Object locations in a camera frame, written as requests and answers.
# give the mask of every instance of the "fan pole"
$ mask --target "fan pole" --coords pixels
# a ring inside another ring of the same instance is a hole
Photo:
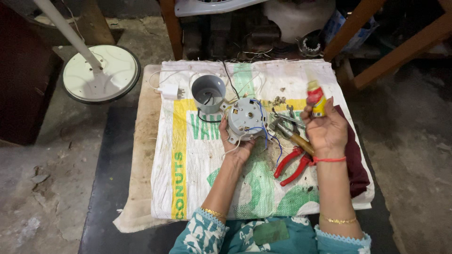
[[[33,0],[34,3],[47,15],[53,24],[60,30],[66,39],[78,50],[83,58],[91,65],[93,71],[101,70],[101,63],[88,47],[83,43],[80,37],[75,33],[72,27],[67,23],[61,13],[53,6],[50,0]]]

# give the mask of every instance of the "red pliers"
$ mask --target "red pliers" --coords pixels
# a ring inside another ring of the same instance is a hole
[[[290,183],[291,181],[295,180],[305,169],[306,165],[308,165],[309,162],[311,162],[311,157],[309,156],[308,153],[306,153],[301,147],[297,146],[293,148],[293,152],[291,152],[289,155],[287,155],[286,157],[284,157],[284,159],[281,161],[281,163],[278,165],[278,167],[276,168],[275,173],[273,174],[273,176],[275,178],[278,178],[279,175],[281,174],[282,169],[284,168],[284,166],[287,164],[287,162],[289,162],[290,160],[292,160],[293,158],[299,156],[303,154],[303,156],[300,159],[300,164],[298,165],[298,168],[295,170],[295,173],[293,173],[291,176],[289,176],[286,180],[281,181],[279,183],[279,185],[281,186],[286,186],[286,184]]]

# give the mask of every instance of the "hand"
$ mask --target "hand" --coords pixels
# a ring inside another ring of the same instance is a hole
[[[228,141],[229,133],[226,130],[227,127],[227,120],[226,115],[223,116],[221,119],[221,123],[218,126],[218,129],[220,130],[221,135],[221,141],[223,141],[223,146],[225,148],[225,152],[228,152],[236,147],[236,145],[231,144]],[[251,150],[253,149],[254,144],[256,143],[256,140],[250,140],[250,141],[241,141],[240,145],[237,149],[234,151],[226,154],[225,161],[230,161],[233,163],[233,165],[236,168],[241,168],[243,164],[246,162],[248,157],[251,154]]]
[[[345,120],[334,108],[333,97],[325,104],[326,117],[312,116],[312,107],[306,106],[300,114],[306,124],[306,133],[319,159],[337,159],[344,156],[347,144],[347,126]]]

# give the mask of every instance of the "lace trim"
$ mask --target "lace trim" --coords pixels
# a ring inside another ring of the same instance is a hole
[[[201,209],[201,208],[197,208],[195,210],[195,213],[201,215],[202,217],[212,221],[213,223],[215,223],[217,226],[219,226],[222,230],[227,231],[229,228],[226,227],[223,222],[219,221],[216,217],[214,217],[211,213],[206,212],[205,210]]]
[[[350,243],[350,244],[354,244],[354,245],[360,245],[360,246],[370,246],[370,243],[372,241],[372,239],[370,238],[370,236],[366,233],[363,232],[364,237],[362,239],[355,239],[355,238],[350,238],[350,237],[345,237],[345,236],[340,236],[340,235],[332,235],[330,233],[325,233],[322,230],[319,229],[319,225],[316,225],[314,227],[315,232],[317,234],[317,236],[323,236],[326,238],[330,238],[333,240],[337,240],[337,241],[341,241],[341,242],[346,242],[346,243]]]

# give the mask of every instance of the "gold bracelet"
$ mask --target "gold bracelet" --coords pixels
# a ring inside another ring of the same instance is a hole
[[[346,223],[353,223],[356,221],[356,217],[354,217],[351,220],[337,220],[337,219],[330,219],[330,218],[326,218],[325,216],[323,216],[323,214],[320,214],[320,218],[329,221],[331,223],[337,223],[337,224],[346,224]]]
[[[200,207],[200,208],[201,208],[201,210],[204,210],[204,211],[206,211],[206,212],[212,214],[213,216],[217,216],[217,217],[221,217],[221,218],[225,218],[225,219],[226,219],[226,215],[222,215],[222,214],[219,213],[219,212],[212,211],[212,210],[210,210],[210,209],[203,208],[203,207]]]

